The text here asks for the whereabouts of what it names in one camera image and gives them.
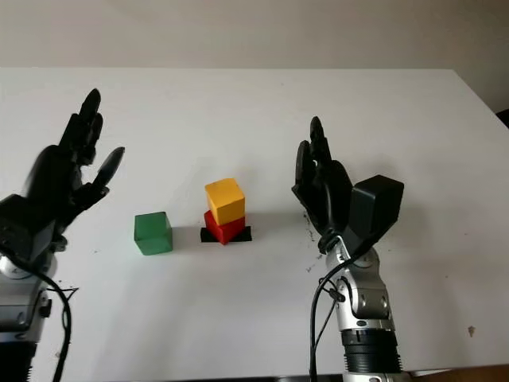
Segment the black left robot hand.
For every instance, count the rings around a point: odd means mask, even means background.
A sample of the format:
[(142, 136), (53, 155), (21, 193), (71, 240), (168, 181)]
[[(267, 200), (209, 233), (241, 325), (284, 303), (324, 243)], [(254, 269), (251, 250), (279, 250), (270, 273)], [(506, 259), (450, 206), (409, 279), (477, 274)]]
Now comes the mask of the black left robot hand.
[(64, 251), (64, 232), (82, 212), (101, 201), (125, 153), (123, 146), (107, 156), (92, 182), (82, 181), (82, 168), (93, 163), (103, 116), (99, 112), (101, 95), (92, 89), (79, 112), (71, 115), (56, 145), (45, 147), (29, 174), (26, 197), (43, 208), (44, 216), (54, 223), (50, 248)]

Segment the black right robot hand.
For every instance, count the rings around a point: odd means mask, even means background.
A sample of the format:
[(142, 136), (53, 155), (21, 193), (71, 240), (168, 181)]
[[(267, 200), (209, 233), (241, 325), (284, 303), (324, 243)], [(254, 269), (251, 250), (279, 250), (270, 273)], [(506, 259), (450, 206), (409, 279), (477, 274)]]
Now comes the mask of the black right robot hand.
[(347, 227), (352, 182), (344, 166), (332, 158), (316, 116), (310, 123), (310, 140), (302, 141), (297, 148), (292, 191), (321, 236), (319, 252), (326, 253)]

